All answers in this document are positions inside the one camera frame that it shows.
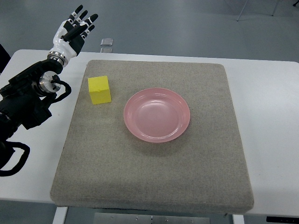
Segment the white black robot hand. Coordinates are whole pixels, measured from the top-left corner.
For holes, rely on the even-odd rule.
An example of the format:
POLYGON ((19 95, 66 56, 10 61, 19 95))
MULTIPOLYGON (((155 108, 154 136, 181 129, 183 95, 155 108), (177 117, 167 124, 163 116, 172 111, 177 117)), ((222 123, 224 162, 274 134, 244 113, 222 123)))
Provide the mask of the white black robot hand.
POLYGON ((98 14, 86 17, 87 14, 88 11, 84 11, 80 5, 61 23, 53 38, 51 51, 58 52, 67 61, 79 55, 85 39, 95 28, 94 22, 98 19, 98 14))

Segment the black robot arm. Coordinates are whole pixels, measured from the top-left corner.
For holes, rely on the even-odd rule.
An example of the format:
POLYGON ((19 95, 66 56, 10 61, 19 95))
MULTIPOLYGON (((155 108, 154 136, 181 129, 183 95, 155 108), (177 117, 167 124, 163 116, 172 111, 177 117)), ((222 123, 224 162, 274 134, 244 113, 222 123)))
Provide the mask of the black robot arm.
POLYGON ((31 129, 52 116, 49 107, 71 93, 71 87, 59 74, 68 63, 66 57, 52 51, 47 59, 36 62, 9 80, 0 94, 0 140, 12 137, 19 126, 31 129))

